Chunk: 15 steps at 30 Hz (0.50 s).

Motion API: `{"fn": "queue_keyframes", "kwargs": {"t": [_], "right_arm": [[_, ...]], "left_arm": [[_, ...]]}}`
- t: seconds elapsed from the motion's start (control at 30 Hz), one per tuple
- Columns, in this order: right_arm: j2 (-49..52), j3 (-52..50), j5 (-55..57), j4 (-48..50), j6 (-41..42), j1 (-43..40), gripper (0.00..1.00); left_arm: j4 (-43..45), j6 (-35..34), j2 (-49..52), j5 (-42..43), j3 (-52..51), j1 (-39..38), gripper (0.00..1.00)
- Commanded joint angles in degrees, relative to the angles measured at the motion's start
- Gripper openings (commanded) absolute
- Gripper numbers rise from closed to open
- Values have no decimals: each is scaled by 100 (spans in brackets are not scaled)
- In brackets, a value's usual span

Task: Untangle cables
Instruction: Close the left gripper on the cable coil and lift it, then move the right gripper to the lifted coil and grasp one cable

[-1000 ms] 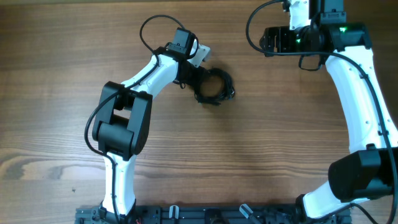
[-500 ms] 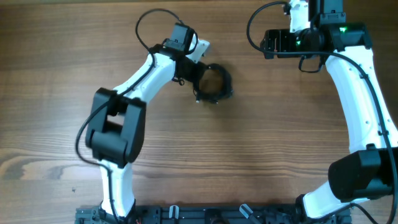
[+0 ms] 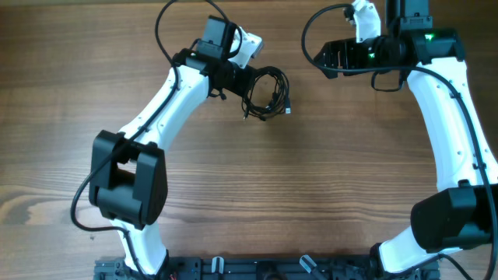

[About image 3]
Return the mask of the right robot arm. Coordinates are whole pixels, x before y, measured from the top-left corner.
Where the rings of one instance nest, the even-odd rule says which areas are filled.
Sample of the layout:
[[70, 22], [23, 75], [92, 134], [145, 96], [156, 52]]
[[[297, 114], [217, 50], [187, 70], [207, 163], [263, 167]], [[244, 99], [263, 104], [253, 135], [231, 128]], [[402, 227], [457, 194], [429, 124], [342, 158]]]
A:
[[389, 1], [386, 20], [368, 1], [342, 10], [356, 35], [327, 42], [311, 64], [329, 79], [398, 72], [419, 105], [437, 169], [437, 192], [413, 206], [409, 227], [373, 247], [373, 275], [427, 275], [456, 252], [496, 248], [497, 161], [472, 103], [458, 32], [434, 27], [426, 1]]

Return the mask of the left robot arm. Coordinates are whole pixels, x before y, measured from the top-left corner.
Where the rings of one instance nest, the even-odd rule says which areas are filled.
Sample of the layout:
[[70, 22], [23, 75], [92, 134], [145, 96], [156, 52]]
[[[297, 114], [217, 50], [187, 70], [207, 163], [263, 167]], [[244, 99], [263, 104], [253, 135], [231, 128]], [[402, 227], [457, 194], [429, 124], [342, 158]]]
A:
[[132, 275], [158, 278], [169, 261], [157, 219], [168, 193], [166, 153], [190, 115], [224, 90], [243, 96], [255, 73], [249, 61], [261, 37], [210, 16], [193, 47], [171, 58], [165, 83], [131, 122], [93, 142], [89, 202], [119, 232]]

